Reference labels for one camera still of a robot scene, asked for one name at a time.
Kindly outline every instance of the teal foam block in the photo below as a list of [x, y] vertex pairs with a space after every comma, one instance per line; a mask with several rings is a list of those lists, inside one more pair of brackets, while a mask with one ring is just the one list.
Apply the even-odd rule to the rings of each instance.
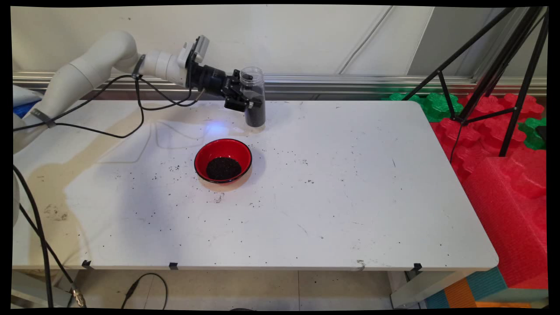
[[466, 281], [475, 301], [530, 303], [548, 297], [548, 290], [508, 288], [498, 267], [475, 272]]
[[[463, 106], [459, 104], [457, 96], [450, 94], [449, 98], [451, 99], [451, 105], [453, 106], [455, 114], [459, 115], [459, 113], [463, 110]], [[428, 118], [429, 122], [437, 123], [444, 118], [451, 117], [449, 105], [447, 104], [447, 100], [443, 94], [428, 94], [422, 109], [424, 110], [424, 114], [426, 115], [426, 118]]]
[[447, 296], [445, 291], [441, 290], [438, 293], [432, 295], [426, 299], [427, 308], [449, 308], [449, 303], [447, 302]]
[[525, 139], [525, 146], [533, 150], [546, 150], [547, 144], [541, 138], [536, 128], [539, 126], [546, 126], [547, 118], [541, 120], [535, 118], [527, 118], [523, 123], [519, 123], [519, 130], [525, 132], [527, 138]]
[[[406, 94], [393, 93], [388, 98], [382, 98], [381, 100], [383, 100], [383, 101], [400, 101], [400, 100], [403, 100], [405, 96], [406, 96]], [[416, 103], [420, 104], [420, 106], [422, 106], [422, 104], [424, 104], [424, 99], [418, 97], [417, 95], [413, 95], [409, 99], [409, 101], [415, 101]]]
[[496, 292], [507, 289], [498, 267], [488, 271], [477, 271], [466, 278], [475, 301], [480, 301]]

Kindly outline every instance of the tripod leg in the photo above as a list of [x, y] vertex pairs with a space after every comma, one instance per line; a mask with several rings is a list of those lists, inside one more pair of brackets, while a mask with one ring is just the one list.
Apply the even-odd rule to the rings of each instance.
[[527, 34], [529, 33], [531, 26], [536, 21], [537, 15], [542, 10], [542, 7], [530, 7], [527, 13], [521, 19], [517, 27], [515, 28], [513, 34], [507, 40], [506, 44], [503, 46], [502, 50], [484, 75], [480, 80], [477, 88], [473, 92], [473, 96], [470, 97], [469, 101], [465, 105], [465, 108], [459, 114], [459, 121], [467, 120], [472, 113], [474, 107], [477, 105], [478, 100], [488, 90], [490, 84], [494, 83], [497, 74], [504, 69], [504, 64], [509, 62], [508, 57], [511, 51], [517, 51], [518, 47], [525, 40]]
[[449, 97], [449, 90], [447, 89], [447, 84], [445, 84], [444, 74], [441, 71], [437, 72], [437, 75], [440, 77], [441, 88], [444, 90], [445, 100], [447, 101], [447, 106], [449, 107], [449, 114], [451, 120], [455, 120], [455, 109], [453, 108], [453, 104], [451, 103], [451, 97]]
[[496, 79], [494, 79], [494, 81], [492, 82], [492, 84], [490, 85], [490, 87], [488, 88], [488, 90], [486, 91], [486, 94], [484, 94], [484, 96], [489, 97], [490, 94], [492, 94], [492, 92], [494, 91], [494, 88], [496, 87], [496, 85], [498, 84], [498, 81], [500, 80], [500, 78], [503, 76], [503, 73], [506, 72], [506, 67], [510, 64], [511, 60], [513, 59], [513, 57], [515, 56], [515, 54], [517, 54], [517, 52], [519, 51], [519, 49], [521, 48], [521, 46], [523, 46], [523, 44], [525, 44], [525, 41], [527, 40], [527, 38], [529, 37], [529, 35], [531, 35], [531, 33], [533, 32], [533, 30], [539, 25], [539, 23], [543, 20], [544, 18], [544, 14], [539, 18], [539, 20], [535, 23], [535, 25], [531, 28], [531, 30], [529, 31], [529, 33], [527, 33], [527, 35], [523, 38], [523, 41], [521, 41], [521, 43], [517, 46], [517, 48], [515, 50], [512, 50], [510, 52], [510, 55], [506, 58], [507, 62], [502, 66], [502, 69], [498, 72], [499, 75], [496, 77]]
[[437, 76], [438, 71], [442, 71], [445, 67], [449, 66], [451, 62], [457, 59], [462, 53], [465, 52], [469, 47], [471, 47], [479, 38], [481, 38], [486, 32], [488, 32], [494, 25], [498, 24], [506, 15], [508, 15], [514, 8], [505, 8], [500, 14], [492, 19], [488, 24], [486, 24], [481, 30], [478, 31], [469, 41], [467, 41], [459, 50], [457, 50], [451, 57], [445, 60], [439, 67], [437, 67], [430, 75], [424, 79], [418, 86], [414, 88], [407, 96], [404, 97], [403, 101], [410, 99], [416, 92], [418, 92], [424, 85], [432, 81], [433, 78]]
[[525, 77], [523, 78], [523, 83], [521, 84], [521, 90], [519, 90], [519, 95], [517, 96], [517, 102], [515, 102], [515, 111], [511, 115], [510, 124], [507, 127], [506, 136], [503, 139], [502, 148], [500, 150], [500, 156], [506, 156], [507, 148], [510, 145], [511, 137], [514, 134], [515, 127], [517, 125], [517, 119], [521, 113], [521, 108], [523, 102], [525, 101], [525, 96], [529, 89], [529, 84], [531, 84], [531, 79], [535, 73], [536, 64], [539, 62], [539, 57], [543, 51], [544, 42], [548, 35], [548, 8], [544, 16], [544, 21], [540, 27], [539, 37], [536, 40], [535, 48], [533, 49], [533, 54], [531, 55], [531, 60], [527, 66], [527, 71], [525, 72]]

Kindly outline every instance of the red bowl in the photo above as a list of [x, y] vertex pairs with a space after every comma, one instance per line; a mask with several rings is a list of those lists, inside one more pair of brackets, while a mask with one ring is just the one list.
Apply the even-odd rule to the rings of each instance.
[[[236, 160], [241, 165], [241, 173], [236, 177], [215, 180], [208, 177], [206, 167], [208, 163], [215, 158], [230, 158]], [[235, 139], [218, 139], [207, 143], [200, 148], [196, 157], [194, 158], [194, 170], [198, 176], [211, 183], [229, 183], [243, 176], [253, 162], [253, 155], [251, 150], [243, 142]]]

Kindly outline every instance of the bowl rim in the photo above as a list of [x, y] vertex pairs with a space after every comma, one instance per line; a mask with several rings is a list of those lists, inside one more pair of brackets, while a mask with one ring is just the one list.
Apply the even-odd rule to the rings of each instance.
[[[247, 169], [245, 169], [244, 172], [239, 173], [239, 175], [237, 175], [236, 177], [230, 178], [230, 179], [225, 179], [225, 180], [214, 180], [214, 179], [210, 179], [210, 178], [206, 178], [204, 176], [202, 176], [197, 169], [197, 158], [198, 158], [198, 154], [200, 153], [200, 151], [207, 145], [209, 145], [210, 143], [216, 142], [216, 141], [220, 141], [220, 140], [233, 140], [233, 141], [237, 141], [240, 144], [244, 145], [247, 150], [249, 151], [249, 166], [247, 166]], [[194, 171], [197, 173], [198, 177], [206, 180], [207, 182], [211, 182], [211, 183], [216, 183], [216, 184], [223, 184], [223, 183], [229, 183], [229, 182], [233, 182], [236, 179], [239, 179], [241, 176], [245, 175], [245, 173], [247, 173], [249, 171], [249, 169], [251, 168], [251, 165], [253, 164], [253, 153], [251, 152], [251, 149], [248, 147], [248, 145], [244, 144], [243, 142], [237, 140], [237, 139], [232, 139], [232, 138], [222, 138], [222, 139], [216, 139], [214, 141], [210, 141], [209, 143], [203, 145], [197, 152], [196, 156], [194, 157], [194, 162], [193, 162], [193, 166], [194, 166]]]

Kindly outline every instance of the blue object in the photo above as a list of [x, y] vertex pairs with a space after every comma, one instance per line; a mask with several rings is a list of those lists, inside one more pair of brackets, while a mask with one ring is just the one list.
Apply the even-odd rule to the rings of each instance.
[[496, 292], [507, 289], [506, 282], [498, 267], [488, 271], [478, 271], [466, 278], [475, 301], [480, 301]]
[[27, 103], [24, 105], [19, 105], [13, 108], [13, 112], [19, 117], [23, 118], [27, 112], [33, 107], [33, 105], [37, 104], [39, 101], [33, 101], [31, 103]]
[[426, 299], [427, 308], [449, 308], [449, 303], [447, 302], [447, 296], [445, 291], [441, 290], [438, 293], [432, 295]]

